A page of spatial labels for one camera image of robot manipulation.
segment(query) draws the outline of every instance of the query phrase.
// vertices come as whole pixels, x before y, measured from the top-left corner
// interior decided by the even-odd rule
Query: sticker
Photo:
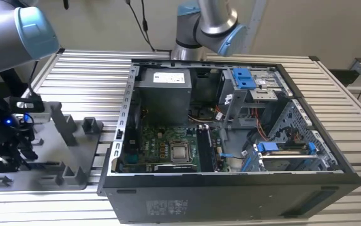
[[[223,118],[223,114],[220,112],[216,113],[215,119],[220,120]]]
[[[184,83],[183,73],[154,73],[154,83]]]
[[[255,80],[255,82],[257,82],[258,84],[266,84],[266,81],[263,81],[263,80],[261,80],[261,79]]]
[[[246,157],[247,156],[247,151],[242,151],[242,156]]]
[[[146,201],[148,215],[183,215],[187,200],[148,200]]]

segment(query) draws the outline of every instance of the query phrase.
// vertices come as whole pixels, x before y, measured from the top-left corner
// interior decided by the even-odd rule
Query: slotted metal table
[[[132,58],[167,59],[167,53],[65,50],[53,55],[32,86],[44,101],[60,101],[75,120],[92,116],[104,122],[92,175],[83,191],[0,192],[0,225],[118,225],[105,197],[96,195],[104,155],[114,132]],[[283,65],[361,176],[361,104],[319,61],[299,56],[207,56],[208,61],[279,63]],[[309,220],[271,222],[204,222],[172,225],[361,225],[361,187]]]

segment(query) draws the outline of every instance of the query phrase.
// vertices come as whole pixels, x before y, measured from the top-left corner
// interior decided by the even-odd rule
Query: white wall
[[[172,49],[176,35],[176,10],[186,0],[144,0],[148,35],[154,48]],[[231,0],[239,21],[250,19],[254,0]],[[142,19],[140,0],[131,5]],[[119,51],[150,51],[124,0],[40,0],[37,7],[53,25],[64,48]]]
[[[267,0],[251,54],[315,55],[347,68],[361,57],[361,0]]]

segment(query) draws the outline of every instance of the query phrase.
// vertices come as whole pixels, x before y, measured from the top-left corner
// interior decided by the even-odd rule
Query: blue latch
[[[315,154],[317,153],[317,146],[314,145],[314,143],[309,142],[307,147],[309,147],[309,154]]]
[[[223,158],[233,158],[234,155],[233,155],[233,154],[226,154],[226,153],[219,153],[219,157],[223,157]]]
[[[239,89],[255,89],[255,81],[247,68],[234,68],[234,79]]]
[[[259,152],[279,151],[277,142],[261,142],[257,145]]]

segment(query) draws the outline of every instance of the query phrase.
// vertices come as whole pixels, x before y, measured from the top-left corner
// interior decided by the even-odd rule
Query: silver robot arm segment
[[[223,57],[239,49],[246,26],[227,0],[195,0],[178,6],[174,60],[204,60],[203,47]]]
[[[36,7],[27,7],[33,4],[35,1],[0,0],[0,72],[59,49],[45,16]]]

